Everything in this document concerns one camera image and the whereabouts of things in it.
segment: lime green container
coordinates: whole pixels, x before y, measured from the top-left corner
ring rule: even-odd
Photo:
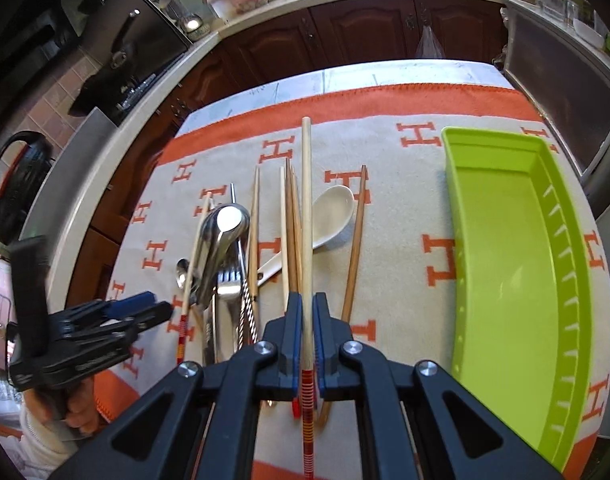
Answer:
[[[589,383],[582,231],[537,137],[443,130],[455,232],[452,375],[559,470]]]

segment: brown wooden cabinet door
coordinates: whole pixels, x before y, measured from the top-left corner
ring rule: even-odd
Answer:
[[[232,62],[220,45],[201,59],[183,78],[177,101],[191,111],[234,95],[242,90],[234,76]]]
[[[418,46],[414,0],[344,0],[310,9],[332,66],[410,59]]]
[[[114,242],[120,244],[145,185],[156,167],[160,154],[174,138],[179,123],[171,112],[175,92],[145,124],[127,150],[114,176],[102,195],[92,217],[91,225]]]
[[[492,62],[508,42],[500,4],[482,0],[415,0],[421,27],[432,25],[447,59]]]
[[[307,10],[297,10],[223,41],[243,90],[321,70],[327,59]]]
[[[117,257],[118,244],[89,228],[78,253],[65,305],[76,306],[96,298],[104,300]]]

